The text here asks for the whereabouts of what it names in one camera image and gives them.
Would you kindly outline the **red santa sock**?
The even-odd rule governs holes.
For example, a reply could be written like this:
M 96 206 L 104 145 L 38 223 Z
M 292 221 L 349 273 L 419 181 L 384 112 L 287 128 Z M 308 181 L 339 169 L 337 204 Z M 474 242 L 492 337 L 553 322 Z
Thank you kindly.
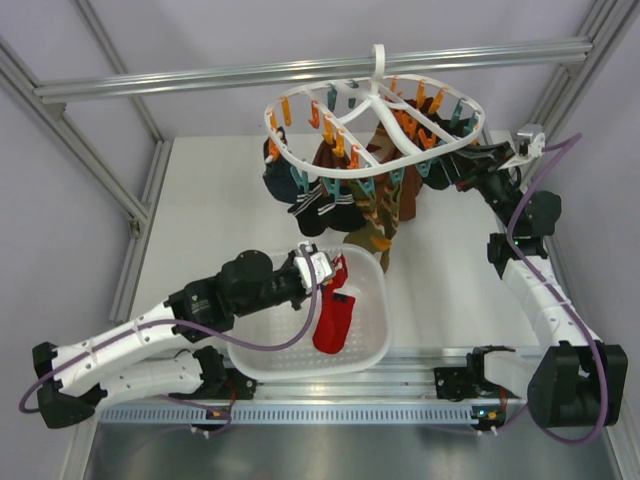
M 334 276 L 329 282 L 329 286 L 333 289 L 342 288 L 349 276 L 346 257 L 343 254 L 336 256 L 332 260 L 332 265 L 334 267 Z

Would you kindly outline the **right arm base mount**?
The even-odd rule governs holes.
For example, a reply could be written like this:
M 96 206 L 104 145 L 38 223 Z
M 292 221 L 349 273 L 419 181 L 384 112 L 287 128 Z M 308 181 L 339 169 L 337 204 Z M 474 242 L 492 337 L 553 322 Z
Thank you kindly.
M 515 350 L 506 346 L 474 347 L 465 356 L 462 367 L 437 367 L 434 369 L 434 380 L 437 398 L 451 402 L 460 402 L 475 398 L 496 398 L 501 387 L 489 382 L 484 375 L 484 357 L 493 352 L 510 352 Z

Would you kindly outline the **white round clip hanger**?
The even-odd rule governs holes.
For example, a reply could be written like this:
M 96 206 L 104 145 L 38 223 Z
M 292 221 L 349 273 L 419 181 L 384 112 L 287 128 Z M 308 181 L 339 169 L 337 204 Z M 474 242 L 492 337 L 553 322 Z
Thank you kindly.
M 374 45 L 375 70 L 369 77 L 304 83 L 267 104 L 264 122 L 273 159 L 282 155 L 300 177 L 366 179 L 425 167 L 433 159 L 474 144 L 485 111 L 472 97 L 419 74 L 384 72 L 386 49 Z M 427 115 L 438 113 L 454 127 L 470 117 L 461 137 Z M 336 144 L 322 136 L 324 114 L 337 127 Z

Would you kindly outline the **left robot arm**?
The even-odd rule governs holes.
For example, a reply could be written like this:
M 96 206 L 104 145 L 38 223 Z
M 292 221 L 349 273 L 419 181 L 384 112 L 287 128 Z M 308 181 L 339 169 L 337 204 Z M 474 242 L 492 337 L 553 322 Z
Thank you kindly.
M 19 403 L 50 429 L 79 424 L 119 403 L 148 397 L 180 402 L 212 399 L 229 386 L 223 357 L 209 344 L 222 339 L 246 349 L 275 352 L 304 336 L 299 331 L 276 345 L 251 344 L 230 336 L 235 321 L 288 303 L 310 304 L 304 327 L 315 314 L 322 287 L 337 262 L 312 243 L 290 251 L 275 267 L 266 253 L 247 250 L 211 277 L 188 283 L 148 312 L 81 342 L 43 342 L 32 350 L 37 376 Z M 27 405 L 34 397 L 36 404 Z

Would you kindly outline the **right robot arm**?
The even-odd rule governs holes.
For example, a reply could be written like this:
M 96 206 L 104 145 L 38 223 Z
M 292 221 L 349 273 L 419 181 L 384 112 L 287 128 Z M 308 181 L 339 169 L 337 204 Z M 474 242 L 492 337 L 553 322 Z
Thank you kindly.
M 469 146 L 448 154 L 437 172 L 460 192 L 477 191 L 503 223 L 505 233 L 489 239 L 487 259 L 519 301 L 543 355 L 530 361 L 512 347 L 476 347 L 453 392 L 486 397 L 504 390 L 525 400 L 545 430 L 600 430 L 618 421 L 628 357 L 586 326 L 556 280 L 544 240 L 555 231 L 562 200 L 536 185 L 522 189 L 509 164 L 515 157 L 508 143 Z

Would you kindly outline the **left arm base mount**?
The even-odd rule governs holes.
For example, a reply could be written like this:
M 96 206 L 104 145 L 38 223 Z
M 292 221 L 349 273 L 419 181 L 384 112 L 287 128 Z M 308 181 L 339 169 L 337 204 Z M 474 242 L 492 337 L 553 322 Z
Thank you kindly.
M 255 379 L 245 376 L 235 368 L 226 370 L 226 381 L 217 389 L 214 387 L 201 387 L 194 393 L 171 393 L 171 398 L 181 400 L 252 400 L 256 392 Z

